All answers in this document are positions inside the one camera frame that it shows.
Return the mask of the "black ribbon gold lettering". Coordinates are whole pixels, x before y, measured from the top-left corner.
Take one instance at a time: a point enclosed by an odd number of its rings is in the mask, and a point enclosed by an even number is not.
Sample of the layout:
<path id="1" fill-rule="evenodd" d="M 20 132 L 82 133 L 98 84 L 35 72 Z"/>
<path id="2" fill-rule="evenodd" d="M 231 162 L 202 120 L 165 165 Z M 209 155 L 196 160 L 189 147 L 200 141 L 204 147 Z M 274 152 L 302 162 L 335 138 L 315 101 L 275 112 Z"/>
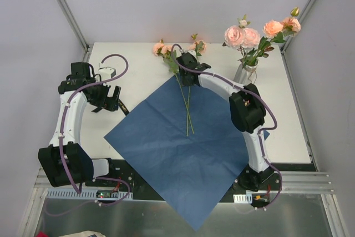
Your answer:
<path id="1" fill-rule="evenodd" d="M 96 107 L 95 109 L 92 110 L 92 112 L 98 113 L 103 109 L 108 110 L 110 112 L 114 112 L 120 109 L 125 116 L 127 116 L 130 113 L 127 107 L 125 106 L 125 104 L 120 99 L 107 100 L 103 107 Z"/>

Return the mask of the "blue wrapping paper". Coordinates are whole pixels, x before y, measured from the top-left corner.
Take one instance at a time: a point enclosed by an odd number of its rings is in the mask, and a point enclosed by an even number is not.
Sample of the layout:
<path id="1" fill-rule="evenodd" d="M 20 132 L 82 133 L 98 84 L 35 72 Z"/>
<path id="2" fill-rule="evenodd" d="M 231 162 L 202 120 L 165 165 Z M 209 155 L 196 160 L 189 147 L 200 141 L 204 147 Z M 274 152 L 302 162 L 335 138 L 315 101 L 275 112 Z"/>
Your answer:
<path id="1" fill-rule="evenodd" d="M 105 140 L 194 229 L 199 230 L 249 163 L 229 102 L 170 78 Z"/>

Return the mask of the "pale pink rose stem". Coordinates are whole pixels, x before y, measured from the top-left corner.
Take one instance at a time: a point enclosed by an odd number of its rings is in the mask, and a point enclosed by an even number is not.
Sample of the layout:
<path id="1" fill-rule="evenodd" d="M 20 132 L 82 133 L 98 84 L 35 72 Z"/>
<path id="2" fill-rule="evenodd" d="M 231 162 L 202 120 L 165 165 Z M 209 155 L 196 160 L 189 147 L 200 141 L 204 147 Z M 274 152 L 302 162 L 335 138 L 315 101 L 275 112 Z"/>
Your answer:
<path id="1" fill-rule="evenodd" d="M 237 20 L 238 25 L 230 26 L 225 30 L 223 46 L 239 51 L 242 55 L 240 61 L 244 67 L 256 66 L 256 52 L 261 36 L 257 30 L 249 28 L 251 22 L 247 20 L 246 14 Z"/>

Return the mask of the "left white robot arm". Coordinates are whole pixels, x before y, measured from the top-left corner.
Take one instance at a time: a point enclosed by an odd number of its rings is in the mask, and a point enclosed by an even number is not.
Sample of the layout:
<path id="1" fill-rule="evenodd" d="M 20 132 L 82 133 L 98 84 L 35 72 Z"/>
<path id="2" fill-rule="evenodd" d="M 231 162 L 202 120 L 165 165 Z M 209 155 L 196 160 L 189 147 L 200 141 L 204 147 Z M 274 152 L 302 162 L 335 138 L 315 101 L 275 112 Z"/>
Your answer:
<path id="1" fill-rule="evenodd" d="M 110 168 L 110 159 L 91 159 L 80 144 L 80 130 L 85 107 L 95 106 L 95 113 L 119 108 L 121 88 L 116 86 L 109 96 L 106 80 L 114 78 L 116 70 L 104 63 L 97 72 L 89 63 L 71 65 L 71 74 L 58 87 L 60 111 L 53 137 L 46 148 L 38 152 L 40 164 L 53 187 L 86 183 L 98 177 L 104 186 L 116 183 L 117 173 Z"/>

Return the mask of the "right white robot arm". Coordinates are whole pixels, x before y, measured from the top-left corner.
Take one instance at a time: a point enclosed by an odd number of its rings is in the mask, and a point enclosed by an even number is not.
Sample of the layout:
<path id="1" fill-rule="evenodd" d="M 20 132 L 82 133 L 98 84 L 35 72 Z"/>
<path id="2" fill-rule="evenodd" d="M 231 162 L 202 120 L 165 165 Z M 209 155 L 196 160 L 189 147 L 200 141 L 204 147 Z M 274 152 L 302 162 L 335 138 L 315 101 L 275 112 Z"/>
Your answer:
<path id="1" fill-rule="evenodd" d="M 231 121 L 245 140 L 248 164 L 237 178 L 239 186 L 246 190 L 258 191 L 267 186 L 272 174 L 265 159 L 263 133 L 258 131 L 265 123 L 266 109 L 259 91 L 254 84 L 238 84 L 213 73 L 211 66 L 199 63 L 190 52 L 184 52 L 174 59 L 179 66 L 183 85 L 197 85 L 219 95 L 229 102 Z"/>

